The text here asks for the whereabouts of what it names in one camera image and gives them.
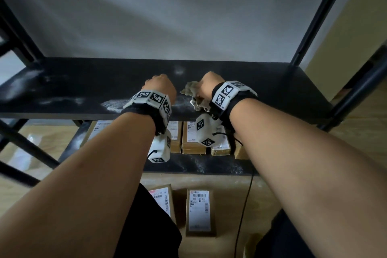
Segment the hand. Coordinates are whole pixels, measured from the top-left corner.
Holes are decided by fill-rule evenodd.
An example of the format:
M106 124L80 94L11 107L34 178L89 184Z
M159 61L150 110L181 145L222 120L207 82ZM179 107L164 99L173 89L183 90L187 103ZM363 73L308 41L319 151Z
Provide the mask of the hand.
M155 90L168 95L171 104L175 104L176 101L176 88L172 82L168 79L167 75L153 76L151 79L147 79L145 85L141 88L142 90Z
M198 95L208 101L211 101L212 90L217 84L223 83L224 81L225 79L223 79L220 75L212 71L207 72L198 84Z

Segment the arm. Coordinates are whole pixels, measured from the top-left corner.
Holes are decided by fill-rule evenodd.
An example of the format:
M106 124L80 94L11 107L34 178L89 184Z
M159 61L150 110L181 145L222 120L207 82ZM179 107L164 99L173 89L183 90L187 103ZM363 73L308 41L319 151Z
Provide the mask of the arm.
M175 101L165 75L143 88ZM3 215L2 257L113 257L154 134L150 116L120 115Z
M206 76L201 92L209 98L224 79ZM230 121L315 256L387 256L382 168L345 142L258 100L240 101Z

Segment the barcode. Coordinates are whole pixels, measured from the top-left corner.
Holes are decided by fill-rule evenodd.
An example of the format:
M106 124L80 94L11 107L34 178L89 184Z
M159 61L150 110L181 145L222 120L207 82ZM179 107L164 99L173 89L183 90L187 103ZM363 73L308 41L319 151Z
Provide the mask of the barcode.
M167 195L165 195L165 211L169 211L168 196Z

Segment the black wrist strap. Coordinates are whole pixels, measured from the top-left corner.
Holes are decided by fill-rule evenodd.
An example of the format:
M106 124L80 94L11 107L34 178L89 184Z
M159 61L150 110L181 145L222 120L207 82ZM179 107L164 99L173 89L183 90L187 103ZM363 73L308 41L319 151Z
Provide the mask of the black wrist strap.
M218 89L224 84L220 83L216 85L216 87L212 90L212 97L214 98L215 93L218 91ZM231 99L230 103L228 104L227 108L225 110L220 109L218 106L216 106L212 101L210 102L210 113L212 114L212 117L214 119L220 119L222 121L222 125L229 129L232 133L235 133L235 129L233 128L231 121L230 121L230 114L231 110L235 107L236 104L238 104L240 101L246 98L252 98L258 100L258 97L253 94L250 91L239 91L238 94L234 98Z
M121 111L121 114L132 112L137 114L143 114L143 115L149 115L153 121L154 125L156 127L156 136L159 136L160 134L164 134L166 131L166 126L164 125L162 116L158 109L146 104L146 103L133 103L132 105L129 105L125 109Z

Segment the beige wall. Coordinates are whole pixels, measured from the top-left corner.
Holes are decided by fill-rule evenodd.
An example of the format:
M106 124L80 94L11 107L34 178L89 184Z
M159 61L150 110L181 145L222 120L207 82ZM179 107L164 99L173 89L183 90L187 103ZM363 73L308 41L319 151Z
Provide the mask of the beige wall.
M387 0L349 0L305 73L331 100L386 38Z

